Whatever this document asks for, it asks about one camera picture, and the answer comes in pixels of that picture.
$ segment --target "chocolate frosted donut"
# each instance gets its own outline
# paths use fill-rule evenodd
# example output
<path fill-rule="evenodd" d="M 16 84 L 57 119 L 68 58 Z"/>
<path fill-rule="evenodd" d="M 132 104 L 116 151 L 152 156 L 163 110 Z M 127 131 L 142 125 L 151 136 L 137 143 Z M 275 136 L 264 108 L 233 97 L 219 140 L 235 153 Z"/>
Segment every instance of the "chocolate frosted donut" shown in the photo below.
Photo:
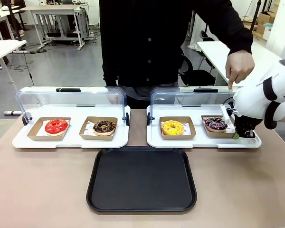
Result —
<path fill-rule="evenodd" d="M 206 128 L 211 132 L 224 132 L 228 125 L 220 117 L 211 117 L 205 121 Z"/>
<path fill-rule="evenodd" d="M 93 130 L 95 134 L 100 136 L 109 136 L 111 135 L 116 129 L 116 124 L 112 121 L 102 120 L 98 121 L 94 124 Z"/>

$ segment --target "white tray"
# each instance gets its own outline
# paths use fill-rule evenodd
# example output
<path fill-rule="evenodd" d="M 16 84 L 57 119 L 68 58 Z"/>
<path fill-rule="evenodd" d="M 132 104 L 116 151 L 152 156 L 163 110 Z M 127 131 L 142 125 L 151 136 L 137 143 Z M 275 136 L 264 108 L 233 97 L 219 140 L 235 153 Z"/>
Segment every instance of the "white tray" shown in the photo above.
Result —
<path fill-rule="evenodd" d="M 124 124 L 121 105 L 100 105 L 96 107 L 76 107 L 75 105 L 44 105 L 31 112 L 33 120 L 24 126 L 13 139 L 16 148 L 119 148 L 128 142 L 129 126 Z M 130 116 L 130 107 L 125 107 L 125 113 Z M 88 116 L 117 117 L 117 128 L 112 141 L 84 140 L 79 131 Z M 62 141 L 34 141 L 27 137 L 30 129 L 40 117 L 71 117 L 71 125 Z"/>
<path fill-rule="evenodd" d="M 202 125 L 202 115 L 223 115 L 221 105 L 202 105 L 200 107 L 182 107 L 181 105 L 154 105 L 152 123 L 147 126 L 147 142 L 152 147 L 166 148 L 192 148 L 192 147 L 218 147 L 218 148 L 258 148 L 261 146 L 261 139 L 256 134 L 254 139 L 232 139 L 232 138 L 209 138 Z M 196 136 L 191 140 L 163 140 L 159 127 L 161 116 L 190 116 Z"/>

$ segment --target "yellow frosted donut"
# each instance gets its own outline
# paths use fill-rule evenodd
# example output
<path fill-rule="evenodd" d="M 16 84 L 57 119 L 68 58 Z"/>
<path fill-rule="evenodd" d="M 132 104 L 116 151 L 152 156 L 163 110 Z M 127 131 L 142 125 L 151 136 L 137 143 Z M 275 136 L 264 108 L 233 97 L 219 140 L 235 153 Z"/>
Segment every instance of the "yellow frosted donut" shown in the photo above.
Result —
<path fill-rule="evenodd" d="M 181 135 L 184 132 L 184 126 L 175 120 L 168 120 L 163 123 L 162 131 L 165 135 Z"/>

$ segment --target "black sleeve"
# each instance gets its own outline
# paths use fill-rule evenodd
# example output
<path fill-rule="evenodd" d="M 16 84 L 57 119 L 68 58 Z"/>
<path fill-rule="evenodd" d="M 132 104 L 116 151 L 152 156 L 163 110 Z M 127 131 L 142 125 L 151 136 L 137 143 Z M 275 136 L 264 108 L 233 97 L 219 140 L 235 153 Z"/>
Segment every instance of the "black sleeve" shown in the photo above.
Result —
<path fill-rule="evenodd" d="M 114 6 L 111 0 L 99 0 L 101 50 L 103 56 L 104 81 L 107 86 L 117 86 L 116 44 L 114 29 Z"/>
<path fill-rule="evenodd" d="M 246 50 L 251 53 L 253 36 L 243 26 L 230 0 L 197 0 L 193 10 L 209 25 L 211 33 L 230 48 L 230 53 Z"/>

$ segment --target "black serving tray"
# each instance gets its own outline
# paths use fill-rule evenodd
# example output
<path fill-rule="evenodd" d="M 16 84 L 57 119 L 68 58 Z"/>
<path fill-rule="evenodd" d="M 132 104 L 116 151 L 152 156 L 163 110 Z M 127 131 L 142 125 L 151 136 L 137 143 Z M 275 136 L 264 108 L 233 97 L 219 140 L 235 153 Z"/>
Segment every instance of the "black serving tray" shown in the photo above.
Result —
<path fill-rule="evenodd" d="M 187 211 L 196 199 L 186 153 L 148 146 L 101 150 L 86 194 L 99 212 Z"/>

